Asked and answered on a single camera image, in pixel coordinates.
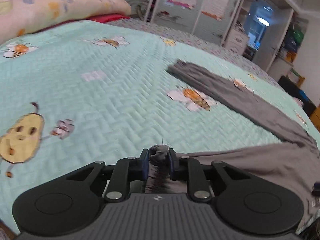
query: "garment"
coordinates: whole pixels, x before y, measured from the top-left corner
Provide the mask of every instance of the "garment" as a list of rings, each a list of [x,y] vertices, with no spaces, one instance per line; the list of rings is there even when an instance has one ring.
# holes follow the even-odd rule
[[[283,141],[224,152],[197,152],[187,154],[201,164],[221,160],[270,182],[285,187],[299,196],[304,205],[304,216],[299,224],[307,222],[318,207],[312,207],[313,184],[320,178],[320,159],[316,141],[294,120],[259,96],[244,88],[236,88],[232,81],[210,73],[207,69],[178,60],[168,67],[176,76],[200,92],[242,114]],[[171,181],[165,156],[167,146],[150,148],[149,178],[146,192],[186,192],[186,183]]]

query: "yellow pear cartoon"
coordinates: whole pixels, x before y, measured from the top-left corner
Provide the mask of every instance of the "yellow pear cartoon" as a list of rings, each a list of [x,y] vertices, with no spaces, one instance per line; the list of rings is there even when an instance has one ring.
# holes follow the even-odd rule
[[[40,146],[44,118],[38,114],[38,104],[31,104],[36,108],[35,112],[22,116],[0,137],[0,157],[12,164],[6,172],[9,178],[13,165],[32,158]]]

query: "pear eye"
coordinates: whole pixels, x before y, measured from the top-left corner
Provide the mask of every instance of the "pear eye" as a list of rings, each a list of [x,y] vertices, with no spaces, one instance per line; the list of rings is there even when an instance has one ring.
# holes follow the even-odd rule
[[[31,127],[30,130],[29,130],[29,134],[33,135],[36,131],[37,131],[37,128]]]
[[[18,126],[18,127],[16,128],[16,131],[17,131],[17,132],[22,132],[22,130],[23,130],[23,126]]]

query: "white wall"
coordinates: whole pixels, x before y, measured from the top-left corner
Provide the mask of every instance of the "white wall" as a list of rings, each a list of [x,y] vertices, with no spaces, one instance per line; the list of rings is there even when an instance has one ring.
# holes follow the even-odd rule
[[[318,106],[320,99],[320,19],[309,19],[309,25],[294,69],[306,78],[301,89]]]

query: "white drawer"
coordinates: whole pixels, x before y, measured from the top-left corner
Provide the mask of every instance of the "white drawer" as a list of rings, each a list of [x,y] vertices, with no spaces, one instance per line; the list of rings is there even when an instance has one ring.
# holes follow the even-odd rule
[[[239,55],[242,55],[245,50],[245,47],[242,47],[239,44],[235,44],[233,42],[228,42],[226,44],[225,48],[227,50],[230,50],[231,52],[239,54]]]
[[[232,29],[228,36],[227,43],[233,42],[234,44],[238,44],[243,47],[247,45],[248,40],[249,37],[247,35]]]

